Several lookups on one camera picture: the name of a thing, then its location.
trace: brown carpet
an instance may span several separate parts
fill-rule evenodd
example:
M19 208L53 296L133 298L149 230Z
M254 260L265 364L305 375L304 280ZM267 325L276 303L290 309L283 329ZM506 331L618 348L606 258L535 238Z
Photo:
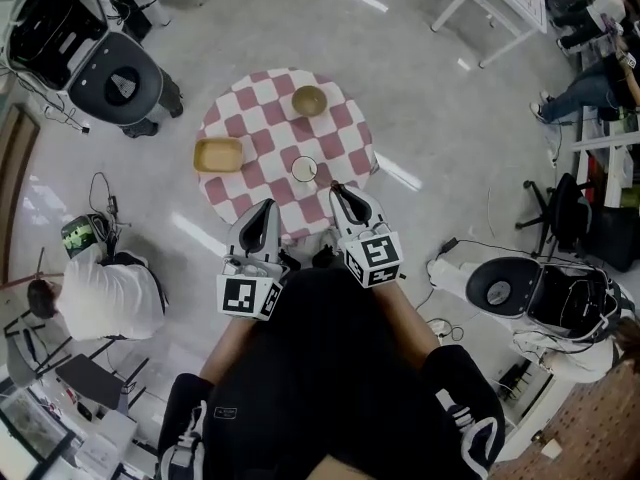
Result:
M578 384L544 430L562 446L551 460L532 444L497 463L492 480L640 479L640 376L620 365L600 382Z

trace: white shirt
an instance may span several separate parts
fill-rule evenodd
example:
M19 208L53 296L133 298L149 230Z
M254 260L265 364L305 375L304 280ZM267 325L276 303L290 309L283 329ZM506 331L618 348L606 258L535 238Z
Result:
M139 265L108 265L99 244L69 261L56 309L75 340L122 335L150 338L164 323L151 273Z
M594 2L587 7L587 12L603 32L606 31L606 27L604 26L604 21L602 21L602 14L606 14L618 23L627 15L622 0L594 0Z

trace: round table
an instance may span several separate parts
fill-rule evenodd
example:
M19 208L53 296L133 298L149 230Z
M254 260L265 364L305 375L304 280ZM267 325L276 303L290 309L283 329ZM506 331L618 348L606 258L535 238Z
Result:
M326 94L321 115L307 118L293 109L291 97L304 85ZM244 149L239 172L199 173L200 189L218 215L233 224L254 204L274 199L284 239L331 226L331 180L362 189L375 165L371 132L353 98L327 77L295 68L253 73L233 84L205 115L197 140L205 137L236 137ZM300 156L318 165L310 194L293 186L291 165Z

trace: wooden bowl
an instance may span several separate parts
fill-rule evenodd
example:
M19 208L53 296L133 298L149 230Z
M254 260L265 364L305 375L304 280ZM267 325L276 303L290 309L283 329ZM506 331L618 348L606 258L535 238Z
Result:
M327 97L318 87L305 85L293 93L291 104L298 114L315 117L327 108Z
M198 172L236 172L243 160L238 139L200 139L193 152L193 167Z

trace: white floor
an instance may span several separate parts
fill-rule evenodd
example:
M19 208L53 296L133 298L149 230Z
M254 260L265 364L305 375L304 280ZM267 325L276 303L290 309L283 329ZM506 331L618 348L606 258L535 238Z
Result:
M380 171L367 185L400 233L404 288L416 305L431 291L427 259L452 236L534 247L537 230L518 233L514 223L536 214L522 181L548 186L561 174L548 159L557 130L539 124L527 108L541 89L560 92L572 78L554 38L536 35L479 69L478 61L510 34L490 27L475 3L464 4L434 34L429 25L449 0L377 1L388 10L362 0L205 0L203 7L162 0L173 20L154 28L144 45L181 87L183 116L164 116L157 136L137 140L91 120L88 136L43 123L16 217L11 276L32 273L42 246L45 267L64 269L60 228L89 211L91 177L103 171L121 220L131 223L121 246L148 256L171 300L160 335L118 344L109 357L126 370L120 363L125 356L134 362L132 349L151 355L140 383L159 398L145 396L134 416L152 443L173 378L198 371L227 323L215 309L214 279L221 268L216 244L225 242L228 226L199 192L192 154L205 112L241 77L288 66L329 76L358 102L376 153L419 180L409 188ZM572 134L566 130L565 140ZM569 166L570 155L563 159ZM103 205L102 185L94 195ZM496 252L461 244L454 254L477 261ZM437 292L419 311L463 324L462 343L487 376L497 378L513 363L506 331L474 318L476 311L452 296Z

